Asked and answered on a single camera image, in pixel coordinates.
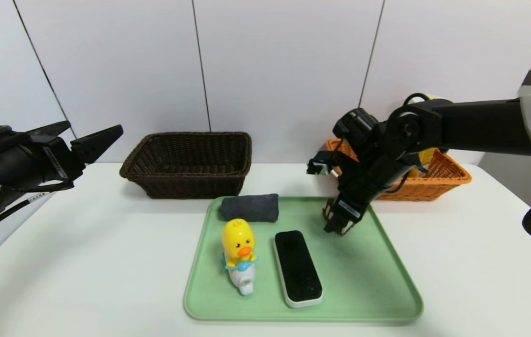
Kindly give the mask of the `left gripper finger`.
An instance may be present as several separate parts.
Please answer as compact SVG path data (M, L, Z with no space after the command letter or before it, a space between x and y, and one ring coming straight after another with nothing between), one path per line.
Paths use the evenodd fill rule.
M122 135L121 125L71 141L71 152L84 164L95 163Z
M63 132L71 128L71 123L69 121L60 121L53 124L41 126L26 132L30 136L60 136Z

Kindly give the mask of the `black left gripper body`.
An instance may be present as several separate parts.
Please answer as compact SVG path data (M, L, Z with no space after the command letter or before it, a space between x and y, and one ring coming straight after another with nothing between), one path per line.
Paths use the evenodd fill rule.
M60 137L8 136L0 140L0 213L48 181L74 181L84 170Z

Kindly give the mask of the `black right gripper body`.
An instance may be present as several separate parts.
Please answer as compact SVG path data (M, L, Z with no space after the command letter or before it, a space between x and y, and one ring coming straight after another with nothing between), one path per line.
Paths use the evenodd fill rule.
M354 223L363 218L373 200L414 167L412 156L398 160L382 156L366 163L349 156L338 156L335 160L342 174L338 177L339 194L333 210Z

